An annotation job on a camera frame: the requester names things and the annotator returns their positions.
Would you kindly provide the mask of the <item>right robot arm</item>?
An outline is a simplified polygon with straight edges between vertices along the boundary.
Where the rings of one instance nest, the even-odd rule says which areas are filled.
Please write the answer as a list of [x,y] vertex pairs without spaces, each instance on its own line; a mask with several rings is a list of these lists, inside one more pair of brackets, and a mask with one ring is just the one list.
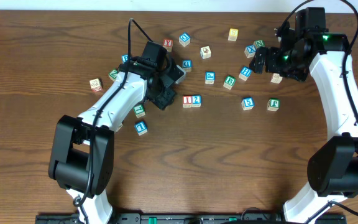
[[325,10],[303,2],[275,31],[278,47],[258,47],[249,67],[303,82],[319,91],[327,141],[308,161],[307,183],[283,205],[283,223],[323,223],[331,207],[358,195],[358,89],[352,69],[353,40],[331,33]]

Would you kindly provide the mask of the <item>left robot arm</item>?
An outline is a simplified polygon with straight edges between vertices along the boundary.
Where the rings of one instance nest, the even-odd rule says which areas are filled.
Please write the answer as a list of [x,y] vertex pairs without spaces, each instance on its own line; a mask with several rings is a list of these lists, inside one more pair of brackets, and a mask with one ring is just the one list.
[[174,101],[172,86],[185,77],[167,49],[149,41],[141,56],[120,64],[113,85],[90,109],[60,118],[48,175],[71,195],[81,223],[110,221],[106,186],[113,170],[114,135],[126,116],[147,100],[164,110]]

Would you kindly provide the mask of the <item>blue 2 wooden block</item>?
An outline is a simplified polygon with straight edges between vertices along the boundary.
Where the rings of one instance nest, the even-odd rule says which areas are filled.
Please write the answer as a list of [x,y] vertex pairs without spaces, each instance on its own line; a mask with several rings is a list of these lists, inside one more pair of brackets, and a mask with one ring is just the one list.
[[191,96],[191,106],[193,108],[199,108],[202,104],[201,95],[192,95]]

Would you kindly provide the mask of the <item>red I wooden block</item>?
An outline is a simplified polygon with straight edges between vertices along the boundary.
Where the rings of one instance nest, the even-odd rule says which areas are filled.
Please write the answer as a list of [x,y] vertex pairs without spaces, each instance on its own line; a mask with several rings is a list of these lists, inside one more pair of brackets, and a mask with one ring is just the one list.
[[183,96],[183,103],[182,103],[184,108],[191,108],[193,105],[192,102],[192,96],[190,95],[184,95]]

